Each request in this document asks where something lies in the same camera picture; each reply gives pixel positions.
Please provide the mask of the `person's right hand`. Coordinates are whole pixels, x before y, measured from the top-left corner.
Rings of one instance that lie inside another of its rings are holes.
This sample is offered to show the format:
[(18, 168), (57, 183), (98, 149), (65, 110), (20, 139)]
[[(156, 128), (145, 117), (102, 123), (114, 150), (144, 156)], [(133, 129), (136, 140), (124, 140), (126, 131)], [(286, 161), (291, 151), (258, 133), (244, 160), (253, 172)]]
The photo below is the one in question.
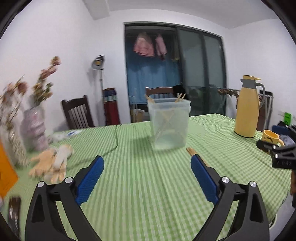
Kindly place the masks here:
[(292, 207), (295, 208), (296, 206), (296, 174), (295, 170), (291, 172), (291, 177), (290, 177), (290, 194), (293, 197), (292, 200)]

